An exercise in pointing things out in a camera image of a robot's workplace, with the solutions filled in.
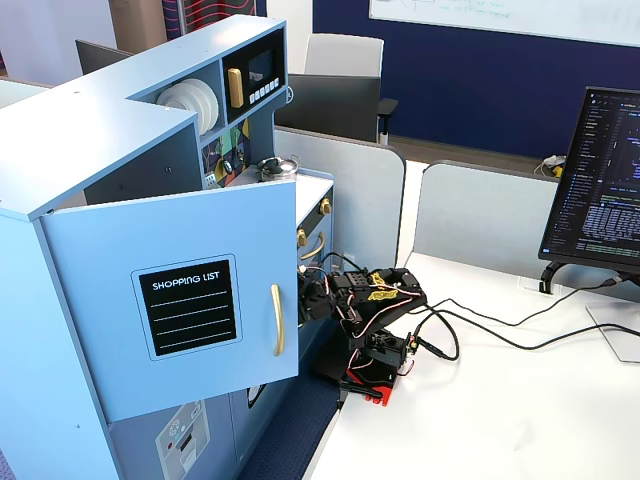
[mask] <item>monitor screen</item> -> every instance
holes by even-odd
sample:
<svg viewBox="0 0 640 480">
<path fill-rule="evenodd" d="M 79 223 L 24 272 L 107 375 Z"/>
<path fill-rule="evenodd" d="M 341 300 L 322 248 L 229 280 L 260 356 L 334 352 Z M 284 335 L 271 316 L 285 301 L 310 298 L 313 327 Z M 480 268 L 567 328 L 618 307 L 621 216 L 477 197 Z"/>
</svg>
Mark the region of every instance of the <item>monitor screen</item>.
<svg viewBox="0 0 640 480">
<path fill-rule="evenodd" d="M 80 59 L 83 75 L 88 75 L 132 56 L 129 52 L 82 40 L 76 40 L 76 49 L 78 50 L 78 58 Z"/>
<path fill-rule="evenodd" d="M 265 80 L 273 80 L 275 75 L 274 51 L 267 50 L 249 60 L 249 88 L 253 91 Z"/>
<path fill-rule="evenodd" d="M 587 90 L 539 257 L 640 273 L 640 92 Z"/>
</svg>

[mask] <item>blue carpet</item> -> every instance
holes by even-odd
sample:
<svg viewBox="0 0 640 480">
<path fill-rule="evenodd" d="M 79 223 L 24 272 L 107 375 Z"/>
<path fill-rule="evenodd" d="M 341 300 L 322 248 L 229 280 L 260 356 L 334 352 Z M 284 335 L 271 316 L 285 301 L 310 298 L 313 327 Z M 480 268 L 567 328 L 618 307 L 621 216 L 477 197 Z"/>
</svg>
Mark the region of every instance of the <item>blue carpet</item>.
<svg viewBox="0 0 640 480">
<path fill-rule="evenodd" d="M 0 451 L 0 480 L 16 480 L 2 451 Z"/>
<path fill-rule="evenodd" d="M 337 385 L 301 373 L 237 480 L 300 480 L 339 396 Z"/>
</svg>

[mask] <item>microwave display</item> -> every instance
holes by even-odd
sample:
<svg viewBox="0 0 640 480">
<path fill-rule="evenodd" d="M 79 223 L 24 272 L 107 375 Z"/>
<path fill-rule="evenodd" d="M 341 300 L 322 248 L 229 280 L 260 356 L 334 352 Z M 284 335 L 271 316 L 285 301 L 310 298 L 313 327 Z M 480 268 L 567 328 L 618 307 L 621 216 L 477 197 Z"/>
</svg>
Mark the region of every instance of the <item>microwave display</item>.
<svg viewBox="0 0 640 480">
<path fill-rule="evenodd" d="M 267 50 L 249 60 L 249 86 L 251 91 L 266 79 L 274 76 L 273 50 Z"/>
</svg>

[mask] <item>white wall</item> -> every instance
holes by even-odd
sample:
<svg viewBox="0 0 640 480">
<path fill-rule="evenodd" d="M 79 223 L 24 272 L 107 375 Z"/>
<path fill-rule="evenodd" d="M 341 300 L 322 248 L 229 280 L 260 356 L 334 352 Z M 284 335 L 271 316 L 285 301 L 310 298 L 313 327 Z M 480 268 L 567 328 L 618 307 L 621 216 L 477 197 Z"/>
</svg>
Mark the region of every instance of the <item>white wall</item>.
<svg viewBox="0 0 640 480">
<path fill-rule="evenodd" d="M 307 39 L 313 32 L 313 0 L 267 0 L 267 16 L 287 21 L 289 73 L 304 73 Z"/>
<path fill-rule="evenodd" d="M 108 0 L 0 0 L 0 51 L 11 78 L 59 85 L 79 77 L 76 39 L 115 48 Z"/>
</svg>

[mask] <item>metal pot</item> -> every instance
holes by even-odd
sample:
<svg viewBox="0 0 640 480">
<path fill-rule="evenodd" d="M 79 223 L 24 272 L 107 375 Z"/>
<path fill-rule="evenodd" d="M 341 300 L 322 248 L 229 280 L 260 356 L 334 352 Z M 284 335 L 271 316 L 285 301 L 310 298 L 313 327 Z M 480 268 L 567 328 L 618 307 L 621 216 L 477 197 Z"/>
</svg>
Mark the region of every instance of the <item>metal pot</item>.
<svg viewBox="0 0 640 480">
<path fill-rule="evenodd" d="M 300 168 L 300 158 L 292 155 L 292 158 L 271 157 L 258 163 L 258 171 L 263 182 L 276 180 L 293 180 Z"/>
</svg>

